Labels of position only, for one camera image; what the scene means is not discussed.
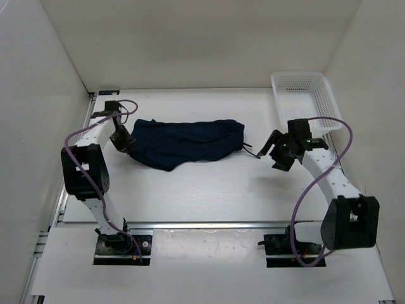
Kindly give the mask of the white plastic perforated basket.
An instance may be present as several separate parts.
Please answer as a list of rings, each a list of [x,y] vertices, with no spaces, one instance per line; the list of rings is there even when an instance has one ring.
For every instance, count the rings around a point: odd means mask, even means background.
[[[309,122],[314,136],[323,136],[342,128],[339,107],[327,78],[318,72],[275,72],[271,75],[280,127],[287,131],[287,122],[316,117]]]

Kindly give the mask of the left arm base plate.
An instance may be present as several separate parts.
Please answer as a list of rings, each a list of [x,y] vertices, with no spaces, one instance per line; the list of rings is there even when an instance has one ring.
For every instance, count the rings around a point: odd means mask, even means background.
[[[94,250],[94,265],[149,266],[153,247],[153,236],[122,233],[107,235],[95,229],[97,243]]]

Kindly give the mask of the aluminium front rail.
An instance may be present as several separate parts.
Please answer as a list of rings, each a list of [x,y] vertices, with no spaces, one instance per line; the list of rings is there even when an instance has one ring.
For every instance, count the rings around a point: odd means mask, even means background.
[[[289,221],[255,222],[129,222],[130,229],[284,229]]]

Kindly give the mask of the aluminium rail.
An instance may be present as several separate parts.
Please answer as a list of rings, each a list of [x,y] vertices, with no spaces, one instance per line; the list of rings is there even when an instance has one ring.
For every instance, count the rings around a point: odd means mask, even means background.
[[[255,222],[129,222],[130,229],[284,229],[289,221]]]
[[[95,198],[101,180],[101,148],[85,138],[96,125],[90,122],[94,108],[95,93],[88,101],[64,99],[42,109],[45,129],[41,132],[44,141],[42,153],[46,157],[44,176],[41,179],[40,210],[44,216],[41,231],[48,231],[59,213],[59,199],[65,194],[75,198]]]
[[[326,144],[328,145],[329,151],[332,155],[332,162],[335,162],[338,159],[339,154],[338,154],[338,151],[337,151],[337,148],[336,148],[336,145],[334,143],[331,133],[326,133],[325,135],[322,136],[322,138],[325,140]],[[333,165],[333,167],[334,167],[335,172],[339,171],[339,176],[341,179],[345,178],[343,187],[350,186],[350,182],[347,180],[347,177],[345,176],[344,170],[342,168],[341,161],[339,160],[337,163],[335,163]],[[356,214],[354,214],[353,211],[350,211],[349,220],[351,222],[354,222],[357,219],[358,219],[358,216]]]

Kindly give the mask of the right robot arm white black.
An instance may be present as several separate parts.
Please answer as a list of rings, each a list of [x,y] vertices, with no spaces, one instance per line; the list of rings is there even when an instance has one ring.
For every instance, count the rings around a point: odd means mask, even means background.
[[[298,161],[314,179],[294,207],[289,234],[284,237],[288,251],[299,253],[307,243],[323,245],[330,251],[371,248],[376,244],[378,200],[362,194],[347,179],[327,143],[313,137],[309,119],[289,120],[286,133],[274,130],[258,155],[270,155],[273,168],[283,172]],[[297,209],[313,186],[319,186],[327,201],[324,219],[298,222]]]

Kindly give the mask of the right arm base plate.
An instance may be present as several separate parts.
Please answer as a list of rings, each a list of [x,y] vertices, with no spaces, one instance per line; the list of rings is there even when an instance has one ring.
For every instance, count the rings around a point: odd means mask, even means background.
[[[299,268],[300,262],[293,254],[290,242],[290,224],[270,222],[262,226],[263,237],[258,246],[265,250],[267,268]],[[320,257],[315,267],[325,267],[325,258],[333,253],[317,243],[294,240],[297,254],[305,264],[311,264]]]

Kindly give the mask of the navy blue shorts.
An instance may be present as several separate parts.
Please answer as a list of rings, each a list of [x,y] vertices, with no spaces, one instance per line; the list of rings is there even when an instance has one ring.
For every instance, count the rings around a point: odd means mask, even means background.
[[[183,163],[216,162],[249,146],[244,128],[232,119],[183,123],[138,119],[129,156],[166,172]]]

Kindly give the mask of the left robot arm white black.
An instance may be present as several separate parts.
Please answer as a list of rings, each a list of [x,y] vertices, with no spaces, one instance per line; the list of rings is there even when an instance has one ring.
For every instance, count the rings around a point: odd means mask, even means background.
[[[90,117],[89,126],[65,139],[61,163],[65,189],[81,201],[95,218],[96,233],[104,245],[119,254],[127,254],[135,247],[127,221],[118,214],[108,195],[110,179],[103,149],[111,142],[115,149],[127,155],[134,150],[135,139],[125,127],[122,116],[128,117],[124,100],[106,101],[103,111]]]

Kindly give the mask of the aluminium right rail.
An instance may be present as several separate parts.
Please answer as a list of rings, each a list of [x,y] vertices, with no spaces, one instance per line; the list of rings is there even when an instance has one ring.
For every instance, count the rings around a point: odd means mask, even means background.
[[[325,140],[326,144],[328,145],[329,151],[332,155],[332,162],[335,162],[338,159],[339,154],[338,154],[338,151],[337,151],[337,148],[336,148],[336,145],[334,143],[331,133],[326,133],[325,135],[322,136],[322,138]],[[337,163],[335,163],[333,165],[333,167],[334,167],[335,172],[339,171],[339,176],[341,179],[345,178],[343,187],[350,186],[350,182],[347,180],[347,177],[345,176],[344,170],[342,168],[341,161],[339,160]],[[350,211],[349,220],[351,222],[354,222],[357,219],[358,219],[358,216],[356,214],[354,214],[353,211]]]

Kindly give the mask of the aluminium left rail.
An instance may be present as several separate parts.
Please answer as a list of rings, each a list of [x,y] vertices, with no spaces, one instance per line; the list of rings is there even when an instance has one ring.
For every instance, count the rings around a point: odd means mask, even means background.
[[[48,231],[59,213],[59,199],[65,194],[75,198],[95,198],[101,180],[101,148],[85,138],[96,125],[90,122],[94,108],[95,93],[88,101],[64,99],[42,109],[45,129],[41,132],[44,141],[42,153],[46,157],[44,176],[41,179],[40,210],[44,216],[41,231]]]

